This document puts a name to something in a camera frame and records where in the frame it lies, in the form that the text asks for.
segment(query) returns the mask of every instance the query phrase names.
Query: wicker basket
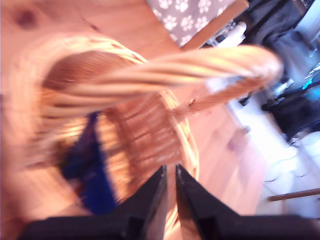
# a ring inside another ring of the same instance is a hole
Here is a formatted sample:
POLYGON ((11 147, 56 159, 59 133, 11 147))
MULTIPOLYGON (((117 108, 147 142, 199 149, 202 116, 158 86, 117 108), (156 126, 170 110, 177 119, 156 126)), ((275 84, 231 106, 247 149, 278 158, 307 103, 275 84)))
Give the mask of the wicker basket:
POLYGON ((167 165, 168 234, 179 225, 175 165, 183 164, 196 179, 199 173, 197 148, 185 117, 282 73, 277 57, 254 46, 197 50, 146 62, 95 33, 50 36, 14 59, 5 80, 4 157, 10 159, 7 172, 16 173, 9 180, 13 195, 23 198, 16 215, 30 221, 85 213, 55 166, 81 134, 86 116, 100 111, 97 132, 118 200, 127 199, 160 165, 167 165), (208 77, 233 76, 245 78, 190 104, 179 105, 168 90, 208 77))

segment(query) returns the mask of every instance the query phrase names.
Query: gray paw print cushion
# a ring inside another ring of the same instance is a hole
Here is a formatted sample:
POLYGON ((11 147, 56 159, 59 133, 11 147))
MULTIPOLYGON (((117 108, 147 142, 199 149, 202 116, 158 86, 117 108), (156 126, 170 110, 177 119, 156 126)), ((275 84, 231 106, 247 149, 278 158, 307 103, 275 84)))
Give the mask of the gray paw print cushion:
POLYGON ((235 0, 146 0, 170 37, 183 47, 235 0))

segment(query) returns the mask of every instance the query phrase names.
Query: white floor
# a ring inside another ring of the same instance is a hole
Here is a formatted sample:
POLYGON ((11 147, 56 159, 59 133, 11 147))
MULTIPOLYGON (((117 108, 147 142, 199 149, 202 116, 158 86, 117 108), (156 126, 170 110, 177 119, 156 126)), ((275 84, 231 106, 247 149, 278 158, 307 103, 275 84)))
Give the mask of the white floor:
POLYGON ((319 218, 319 196, 302 197, 285 202, 268 202, 267 197, 320 188, 320 132, 308 134, 297 140, 296 145, 300 147, 298 150, 285 141, 272 115, 262 111, 255 99, 251 99, 245 107, 232 100, 229 107, 239 122, 251 129, 248 136, 268 164, 266 182, 256 214, 300 214, 319 218))

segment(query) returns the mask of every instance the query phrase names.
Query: basket handle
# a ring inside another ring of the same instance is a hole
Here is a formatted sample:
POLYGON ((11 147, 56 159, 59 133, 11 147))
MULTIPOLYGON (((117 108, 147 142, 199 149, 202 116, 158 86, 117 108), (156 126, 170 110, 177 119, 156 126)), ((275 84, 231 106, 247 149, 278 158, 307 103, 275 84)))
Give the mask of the basket handle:
POLYGON ((194 50, 100 75, 94 84, 65 88, 47 100, 42 117, 49 125, 60 125, 59 119, 84 116, 130 97, 201 83, 207 78, 243 77, 220 92, 174 109, 176 117, 181 118, 248 93, 279 79, 282 74, 280 59, 261 47, 194 50))

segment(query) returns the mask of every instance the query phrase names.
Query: blue cloth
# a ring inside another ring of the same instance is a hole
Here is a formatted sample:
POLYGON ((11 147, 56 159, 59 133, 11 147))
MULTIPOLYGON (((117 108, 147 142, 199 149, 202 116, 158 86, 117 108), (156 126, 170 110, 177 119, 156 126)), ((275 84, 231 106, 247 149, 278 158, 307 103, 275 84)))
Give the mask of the blue cloth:
POLYGON ((116 208, 112 187, 105 173, 105 156, 99 148, 95 131, 97 113, 89 122, 78 142, 70 149, 62 167, 66 179, 79 179, 83 184, 80 197, 93 214, 107 214, 116 208))

